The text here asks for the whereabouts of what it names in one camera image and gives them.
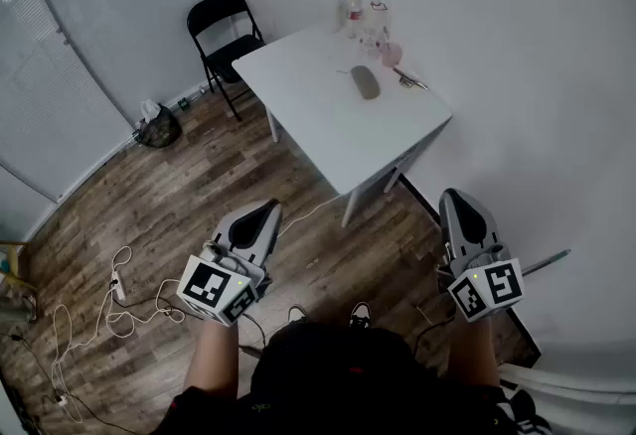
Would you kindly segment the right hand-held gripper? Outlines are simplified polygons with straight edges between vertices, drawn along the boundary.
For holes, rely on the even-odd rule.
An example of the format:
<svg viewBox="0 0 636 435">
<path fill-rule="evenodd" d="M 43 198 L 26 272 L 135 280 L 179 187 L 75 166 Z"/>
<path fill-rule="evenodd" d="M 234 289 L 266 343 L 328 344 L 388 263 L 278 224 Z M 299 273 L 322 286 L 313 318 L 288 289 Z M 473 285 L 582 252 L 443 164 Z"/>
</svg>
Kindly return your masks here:
<svg viewBox="0 0 636 435">
<path fill-rule="evenodd" d="M 505 310 L 521 299 L 525 287 L 493 215 L 472 196 L 445 190 L 439 215 L 447 268 L 454 281 L 447 291 L 469 323 Z"/>
</svg>

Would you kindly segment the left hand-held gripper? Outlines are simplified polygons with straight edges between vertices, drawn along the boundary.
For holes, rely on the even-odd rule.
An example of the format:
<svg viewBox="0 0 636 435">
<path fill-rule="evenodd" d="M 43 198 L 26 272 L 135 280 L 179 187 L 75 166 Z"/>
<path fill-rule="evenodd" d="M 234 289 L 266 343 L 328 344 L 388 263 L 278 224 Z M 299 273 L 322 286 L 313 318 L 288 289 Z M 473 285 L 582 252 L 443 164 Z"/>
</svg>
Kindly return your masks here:
<svg viewBox="0 0 636 435">
<path fill-rule="evenodd" d="M 276 199 L 225 215 L 200 254 L 188 259 L 177 288 L 179 298 L 206 319 L 234 325 L 271 284 L 265 262 L 281 220 L 282 205 Z"/>
</svg>

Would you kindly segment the grey oval pouch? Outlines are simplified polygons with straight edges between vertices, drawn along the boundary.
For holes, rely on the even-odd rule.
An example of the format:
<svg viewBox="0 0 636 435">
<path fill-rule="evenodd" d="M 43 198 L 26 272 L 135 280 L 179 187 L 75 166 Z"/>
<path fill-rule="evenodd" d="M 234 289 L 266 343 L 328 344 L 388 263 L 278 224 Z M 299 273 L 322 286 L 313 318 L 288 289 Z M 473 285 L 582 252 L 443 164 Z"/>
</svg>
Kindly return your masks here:
<svg viewBox="0 0 636 435">
<path fill-rule="evenodd" d="M 350 70 L 350 75 L 362 99 L 372 100 L 380 96 L 380 85 L 368 67 L 354 66 Z"/>
</svg>

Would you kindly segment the person's right forearm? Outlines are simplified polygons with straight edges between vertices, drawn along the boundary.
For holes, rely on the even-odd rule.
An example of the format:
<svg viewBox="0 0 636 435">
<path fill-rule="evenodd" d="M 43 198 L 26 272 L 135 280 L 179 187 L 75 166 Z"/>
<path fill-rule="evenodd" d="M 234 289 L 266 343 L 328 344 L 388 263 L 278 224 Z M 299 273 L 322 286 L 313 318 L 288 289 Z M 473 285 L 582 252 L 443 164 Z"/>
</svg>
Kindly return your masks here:
<svg viewBox="0 0 636 435">
<path fill-rule="evenodd" d="M 500 386 L 489 319 L 469 323 L 459 315 L 453 321 L 447 377 L 466 386 Z"/>
</svg>

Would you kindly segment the person's left forearm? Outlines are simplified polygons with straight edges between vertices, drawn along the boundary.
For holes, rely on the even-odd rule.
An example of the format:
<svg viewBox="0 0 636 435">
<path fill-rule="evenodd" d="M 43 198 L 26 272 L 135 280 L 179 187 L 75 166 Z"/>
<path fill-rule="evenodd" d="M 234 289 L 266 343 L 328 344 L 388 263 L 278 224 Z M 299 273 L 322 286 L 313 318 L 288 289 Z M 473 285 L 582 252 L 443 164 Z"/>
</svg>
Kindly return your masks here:
<svg viewBox="0 0 636 435">
<path fill-rule="evenodd" d="M 229 399 L 238 397 L 239 331 L 237 325 L 202 324 L 184 389 L 196 387 Z"/>
</svg>

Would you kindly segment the teal rod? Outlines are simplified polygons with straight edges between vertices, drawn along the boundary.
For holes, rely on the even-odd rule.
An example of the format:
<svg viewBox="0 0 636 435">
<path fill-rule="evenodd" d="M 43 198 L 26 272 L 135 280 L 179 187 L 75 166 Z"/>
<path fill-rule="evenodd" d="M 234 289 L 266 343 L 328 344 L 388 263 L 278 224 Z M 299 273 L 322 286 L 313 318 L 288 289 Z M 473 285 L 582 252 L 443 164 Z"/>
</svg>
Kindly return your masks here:
<svg viewBox="0 0 636 435">
<path fill-rule="evenodd" d="M 530 274 L 532 274 L 534 272 L 537 272 L 537 271 L 539 271 L 539 270 L 541 270 L 543 268 L 546 268 L 549 265 L 551 265 L 553 263 L 556 263 L 556 262 L 566 258 L 570 253 L 571 253 L 570 249 L 566 249 L 566 250 L 560 251 L 560 252 L 558 252 L 558 253 L 556 253 L 556 254 L 554 254 L 554 255 L 546 258 L 546 259 L 543 259 L 543 260 L 541 260 L 541 261 L 539 261 L 539 262 L 537 262 L 537 263 L 525 268 L 522 271 L 522 275 L 523 276 L 527 276 L 527 275 L 530 275 Z"/>
</svg>

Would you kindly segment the person's right shoe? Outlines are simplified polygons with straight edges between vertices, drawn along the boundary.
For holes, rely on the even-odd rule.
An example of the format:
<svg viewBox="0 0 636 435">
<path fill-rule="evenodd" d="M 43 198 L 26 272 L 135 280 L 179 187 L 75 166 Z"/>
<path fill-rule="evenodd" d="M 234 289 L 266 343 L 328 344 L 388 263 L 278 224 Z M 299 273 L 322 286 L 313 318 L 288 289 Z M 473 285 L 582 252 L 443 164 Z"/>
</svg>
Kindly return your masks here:
<svg viewBox="0 0 636 435">
<path fill-rule="evenodd" d="M 359 302 L 351 312 L 349 327 L 367 329 L 371 326 L 371 309 L 366 302 Z"/>
</svg>

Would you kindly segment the person's black shirt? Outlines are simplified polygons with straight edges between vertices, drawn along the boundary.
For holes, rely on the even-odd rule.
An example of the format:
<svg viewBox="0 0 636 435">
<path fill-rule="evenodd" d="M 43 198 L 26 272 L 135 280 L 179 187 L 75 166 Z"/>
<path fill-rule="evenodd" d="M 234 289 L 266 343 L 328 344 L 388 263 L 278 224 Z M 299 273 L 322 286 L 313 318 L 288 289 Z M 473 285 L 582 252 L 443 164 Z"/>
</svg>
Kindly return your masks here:
<svg viewBox="0 0 636 435">
<path fill-rule="evenodd" d="M 270 340 L 248 394 L 195 386 L 150 435 L 552 435 L 527 396 L 434 378 L 399 335 L 295 322 Z"/>
</svg>

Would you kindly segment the black bag on floor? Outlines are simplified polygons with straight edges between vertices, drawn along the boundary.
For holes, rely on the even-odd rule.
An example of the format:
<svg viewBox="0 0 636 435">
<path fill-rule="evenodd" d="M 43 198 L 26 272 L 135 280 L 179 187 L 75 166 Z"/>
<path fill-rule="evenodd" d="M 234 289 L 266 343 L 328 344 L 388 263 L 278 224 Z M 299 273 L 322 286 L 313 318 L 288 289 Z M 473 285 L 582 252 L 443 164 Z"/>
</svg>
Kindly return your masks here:
<svg viewBox="0 0 636 435">
<path fill-rule="evenodd" d="M 156 117 L 138 122 L 133 138 L 143 146 L 150 148 L 165 148 L 174 143 L 182 134 L 182 127 L 170 109 L 160 104 L 160 111 Z"/>
</svg>

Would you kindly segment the wooden shelf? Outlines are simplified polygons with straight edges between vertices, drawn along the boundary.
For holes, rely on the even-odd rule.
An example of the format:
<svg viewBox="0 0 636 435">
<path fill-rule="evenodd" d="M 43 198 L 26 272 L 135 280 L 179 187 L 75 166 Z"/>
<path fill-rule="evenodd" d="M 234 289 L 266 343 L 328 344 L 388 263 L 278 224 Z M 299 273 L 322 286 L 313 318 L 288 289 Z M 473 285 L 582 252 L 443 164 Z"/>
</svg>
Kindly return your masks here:
<svg viewBox="0 0 636 435">
<path fill-rule="evenodd" d="M 38 288 L 20 274 L 24 241 L 0 240 L 0 322 L 32 323 L 38 318 Z"/>
</svg>

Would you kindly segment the white table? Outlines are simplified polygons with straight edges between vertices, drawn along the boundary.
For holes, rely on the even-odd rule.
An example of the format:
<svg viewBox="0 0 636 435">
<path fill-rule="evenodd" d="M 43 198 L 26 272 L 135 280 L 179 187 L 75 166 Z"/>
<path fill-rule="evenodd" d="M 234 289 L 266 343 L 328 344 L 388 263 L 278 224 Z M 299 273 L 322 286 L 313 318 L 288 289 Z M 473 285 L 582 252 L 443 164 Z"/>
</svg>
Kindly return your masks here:
<svg viewBox="0 0 636 435">
<path fill-rule="evenodd" d="M 264 104 L 272 130 L 283 128 L 333 189 L 348 197 L 349 223 L 364 189 L 399 176 L 452 116 L 431 91 L 406 88 L 344 33 L 319 23 L 234 61 Z M 381 94 L 362 99 L 350 70 L 368 67 Z"/>
</svg>

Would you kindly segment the metal hand tool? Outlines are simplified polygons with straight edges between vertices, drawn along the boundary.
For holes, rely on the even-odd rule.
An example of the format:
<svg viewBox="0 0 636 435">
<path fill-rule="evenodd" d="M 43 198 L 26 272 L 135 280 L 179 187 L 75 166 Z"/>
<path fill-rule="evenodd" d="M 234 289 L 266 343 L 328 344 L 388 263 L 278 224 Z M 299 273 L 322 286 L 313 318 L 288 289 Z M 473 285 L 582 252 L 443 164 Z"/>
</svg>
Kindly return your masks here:
<svg viewBox="0 0 636 435">
<path fill-rule="evenodd" d="M 414 75 L 409 74 L 405 71 L 403 71 L 402 69 L 400 69 L 397 66 L 393 67 L 393 71 L 398 75 L 399 77 L 399 84 L 404 86 L 404 87 L 413 87 L 413 86 L 417 86 L 423 90 L 429 90 L 429 87 L 420 79 L 416 78 Z"/>
</svg>

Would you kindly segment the black folding chair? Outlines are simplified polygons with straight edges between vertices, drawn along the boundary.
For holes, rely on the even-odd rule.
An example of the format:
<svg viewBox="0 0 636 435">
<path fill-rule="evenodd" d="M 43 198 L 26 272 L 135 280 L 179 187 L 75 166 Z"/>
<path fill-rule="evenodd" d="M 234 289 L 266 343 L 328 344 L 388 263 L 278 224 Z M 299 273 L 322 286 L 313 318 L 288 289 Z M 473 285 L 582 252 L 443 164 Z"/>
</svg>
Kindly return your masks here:
<svg viewBox="0 0 636 435">
<path fill-rule="evenodd" d="M 251 32 L 243 35 L 210 54 L 206 54 L 198 37 L 219 22 L 229 20 L 238 14 L 246 14 L 251 22 Z M 244 96 L 248 89 L 239 95 L 229 97 L 224 84 L 235 84 L 242 77 L 235 70 L 233 62 L 265 46 L 263 35 L 245 0 L 202 0 L 188 13 L 187 30 L 200 54 L 206 74 L 208 88 L 215 93 L 217 88 L 238 122 L 241 122 L 234 102 Z"/>
</svg>

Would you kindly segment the large clear plastic bottle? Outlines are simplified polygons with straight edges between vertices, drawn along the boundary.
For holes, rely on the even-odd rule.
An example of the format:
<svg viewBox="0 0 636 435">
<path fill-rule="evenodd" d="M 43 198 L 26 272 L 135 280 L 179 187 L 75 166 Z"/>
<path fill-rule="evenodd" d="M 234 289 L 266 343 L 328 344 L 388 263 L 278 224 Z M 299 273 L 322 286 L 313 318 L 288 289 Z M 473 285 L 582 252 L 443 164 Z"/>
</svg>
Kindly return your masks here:
<svg viewBox="0 0 636 435">
<path fill-rule="evenodd" d="M 382 55 L 390 36 L 390 13 L 386 3 L 381 0 L 370 2 L 366 25 L 366 50 L 372 59 L 377 59 Z"/>
</svg>

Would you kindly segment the small clear red-label bottle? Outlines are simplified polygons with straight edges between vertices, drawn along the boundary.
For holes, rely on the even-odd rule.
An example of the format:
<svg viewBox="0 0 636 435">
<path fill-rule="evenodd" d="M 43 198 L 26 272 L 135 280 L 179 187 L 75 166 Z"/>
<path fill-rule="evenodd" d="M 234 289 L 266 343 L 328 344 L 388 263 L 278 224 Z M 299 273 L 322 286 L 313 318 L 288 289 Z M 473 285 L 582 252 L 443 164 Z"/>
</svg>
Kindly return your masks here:
<svg viewBox="0 0 636 435">
<path fill-rule="evenodd" d="M 362 0 L 350 0 L 347 8 L 347 37 L 355 39 L 358 37 L 360 25 L 363 19 L 364 8 Z"/>
</svg>

